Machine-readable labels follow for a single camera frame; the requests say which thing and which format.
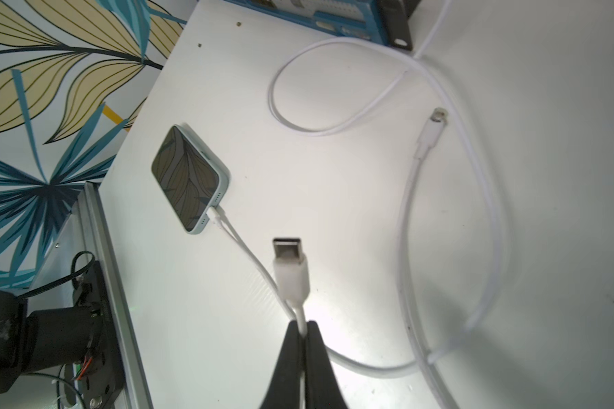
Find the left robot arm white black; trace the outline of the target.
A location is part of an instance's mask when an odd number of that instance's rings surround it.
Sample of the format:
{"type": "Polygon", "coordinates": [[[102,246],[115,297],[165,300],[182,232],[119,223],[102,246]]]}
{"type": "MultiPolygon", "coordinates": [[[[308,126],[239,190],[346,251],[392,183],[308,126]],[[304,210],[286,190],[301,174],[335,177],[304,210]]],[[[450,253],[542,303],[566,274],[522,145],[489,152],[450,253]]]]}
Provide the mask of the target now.
{"type": "Polygon", "coordinates": [[[25,298],[0,290],[0,395],[23,374],[84,358],[105,327],[90,307],[27,307],[25,298]]]}

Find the black phone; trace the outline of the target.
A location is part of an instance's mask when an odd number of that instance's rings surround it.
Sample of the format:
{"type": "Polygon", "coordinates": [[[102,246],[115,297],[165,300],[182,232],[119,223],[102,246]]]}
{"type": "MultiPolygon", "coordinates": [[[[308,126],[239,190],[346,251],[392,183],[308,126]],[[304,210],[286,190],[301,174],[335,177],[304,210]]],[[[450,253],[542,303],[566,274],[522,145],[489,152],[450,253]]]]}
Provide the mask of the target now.
{"type": "Polygon", "coordinates": [[[201,233],[209,211],[220,205],[230,171],[187,125],[174,124],[158,149],[151,172],[184,231],[201,233]]]}

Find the white charging cable pink phone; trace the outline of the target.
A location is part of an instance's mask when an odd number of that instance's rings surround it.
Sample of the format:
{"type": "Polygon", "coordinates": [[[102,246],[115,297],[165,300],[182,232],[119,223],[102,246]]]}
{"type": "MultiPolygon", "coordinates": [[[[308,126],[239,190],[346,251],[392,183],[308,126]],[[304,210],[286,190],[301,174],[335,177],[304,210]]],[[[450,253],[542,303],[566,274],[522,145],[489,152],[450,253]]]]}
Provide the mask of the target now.
{"type": "Polygon", "coordinates": [[[385,46],[378,44],[372,44],[361,39],[353,39],[352,37],[336,37],[336,39],[327,39],[320,42],[316,42],[292,56],[285,64],[283,64],[274,74],[269,83],[267,91],[267,103],[268,109],[272,117],[284,128],[289,129],[301,136],[308,137],[324,137],[341,133],[350,129],[354,124],[371,112],[375,107],[385,100],[390,93],[399,86],[404,76],[409,73],[419,74],[430,88],[435,92],[444,109],[448,111],[453,117],[458,118],[459,113],[455,104],[452,102],[451,97],[447,91],[443,88],[443,85],[433,75],[430,68],[424,63],[423,56],[426,49],[429,47],[438,30],[440,29],[443,21],[450,11],[452,3],[450,1],[444,1],[443,6],[438,14],[438,18],[433,24],[430,32],[428,32],[426,38],[421,43],[421,46],[411,55],[404,54],[403,52],[389,49],[385,46]],[[370,96],[370,86],[374,84],[374,79],[366,75],[366,68],[354,68],[352,66],[345,66],[344,73],[332,74],[327,73],[324,68],[318,69],[315,73],[305,73],[304,79],[308,81],[306,85],[297,85],[293,90],[293,96],[300,97],[306,96],[308,92],[312,95],[308,97],[309,102],[314,102],[318,96],[325,98],[326,107],[332,108],[336,102],[341,102],[344,108],[350,111],[350,116],[339,121],[339,123],[322,129],[312,129],[309,127],[300,126],[287,119],[281,114],[281,111],[276,105],[275,88],[281,75],[289,68],[295,61],[313,54],[319,49],[334,47],[338,51],[348,51],[353,49],[359,49],[363,51],[365,56],[368,56],[370,60],[376,57],[385,59],[387,61],[395,61],[400,63],[404,68],[399,75],[397,75],[385,88],[377,88],[379,92],[374,98],[368,99],[370,96]]]}

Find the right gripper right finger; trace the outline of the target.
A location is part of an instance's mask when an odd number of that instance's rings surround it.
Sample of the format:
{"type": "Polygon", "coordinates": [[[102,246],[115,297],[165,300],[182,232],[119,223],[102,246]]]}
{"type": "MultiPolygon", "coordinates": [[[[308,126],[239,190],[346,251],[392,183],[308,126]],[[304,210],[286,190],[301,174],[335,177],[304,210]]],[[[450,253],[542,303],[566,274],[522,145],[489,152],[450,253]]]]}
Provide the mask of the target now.
{"type": "Polygon", "coordinates": [[[334,370],[315,321],[307,322],[305,348],[305,407],[308,409],[347,409],[334,370]]]}

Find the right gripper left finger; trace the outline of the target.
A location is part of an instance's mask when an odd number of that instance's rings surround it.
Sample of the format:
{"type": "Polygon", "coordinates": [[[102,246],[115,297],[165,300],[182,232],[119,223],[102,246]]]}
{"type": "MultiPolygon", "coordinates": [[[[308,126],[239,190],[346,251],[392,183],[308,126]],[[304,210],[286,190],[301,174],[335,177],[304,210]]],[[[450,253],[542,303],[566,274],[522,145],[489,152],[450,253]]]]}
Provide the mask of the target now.
{"type": "Polygon", "coordinates": [[[296,320],[289,322],[261,409],[300,409],[304,374],[304,339],[296,320]]]}

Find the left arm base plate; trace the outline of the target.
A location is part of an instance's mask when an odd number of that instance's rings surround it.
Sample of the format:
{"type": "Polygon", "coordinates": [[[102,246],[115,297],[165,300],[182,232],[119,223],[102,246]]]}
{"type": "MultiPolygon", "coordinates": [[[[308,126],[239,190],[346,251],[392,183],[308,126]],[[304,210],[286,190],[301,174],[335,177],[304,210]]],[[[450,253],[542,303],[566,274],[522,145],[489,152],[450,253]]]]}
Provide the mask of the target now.
{"type": "Polygon", "coordinates": [[[115,318],[101,264],[94,262],[74,284],[73,305],[89,312],[91,330],[76,376],[88,408],[111,408],[126,380],[115,318]]]}

